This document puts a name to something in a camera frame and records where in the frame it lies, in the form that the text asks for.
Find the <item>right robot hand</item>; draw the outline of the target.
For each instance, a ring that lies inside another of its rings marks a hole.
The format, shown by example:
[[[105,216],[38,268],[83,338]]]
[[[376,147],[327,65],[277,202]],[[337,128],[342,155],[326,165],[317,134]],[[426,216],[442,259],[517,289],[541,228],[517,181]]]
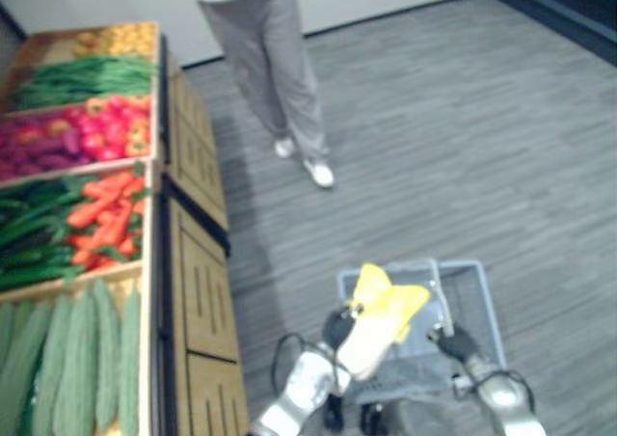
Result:
[[[461,364],[479,354],[477,343],[463,328],[455,327],[452,336],[447,336],[443,328],[433,328],[427,333],[427,338],[441,353]]]

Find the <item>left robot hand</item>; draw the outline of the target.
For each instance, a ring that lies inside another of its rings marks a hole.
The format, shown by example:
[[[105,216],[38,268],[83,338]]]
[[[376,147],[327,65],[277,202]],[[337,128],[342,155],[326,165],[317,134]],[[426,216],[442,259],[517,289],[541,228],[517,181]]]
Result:
[[[364,311],[362,303],[346,303],[336,307],[327,316],[322,328],[323,342],[336,353],[356,324],[357,319]]]

